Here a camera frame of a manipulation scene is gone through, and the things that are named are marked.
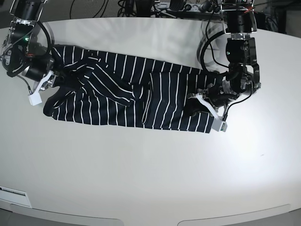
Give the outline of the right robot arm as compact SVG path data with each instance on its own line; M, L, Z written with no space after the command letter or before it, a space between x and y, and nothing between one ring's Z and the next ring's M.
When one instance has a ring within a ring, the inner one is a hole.
M0 60L9 77L34 82L28 87L30 94L49 87L76 91L80 88L79 81L64 69L63 56L40 21L45 4L44 0L13 1L10 8L13 19L2 44Z

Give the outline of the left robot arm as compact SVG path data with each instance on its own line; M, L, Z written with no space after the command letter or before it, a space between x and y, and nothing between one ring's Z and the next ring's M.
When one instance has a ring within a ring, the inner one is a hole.
M260 70L257 63L255 39L251 37L257 31L252 0L207 0L201 9L207 12L219 12L222 31L206 38L199 53L199 61L206 75L218 81L198 89L204 103L196 94L188 94L184 113L195 116L198 113L213 115L220 107L225 108L223 118L228 115L231 106L238 104L238 98L245 95L250 98L260 87ZM205 51L212 41L229 34L225 53L229 62L227 71L210 72L204 62Z

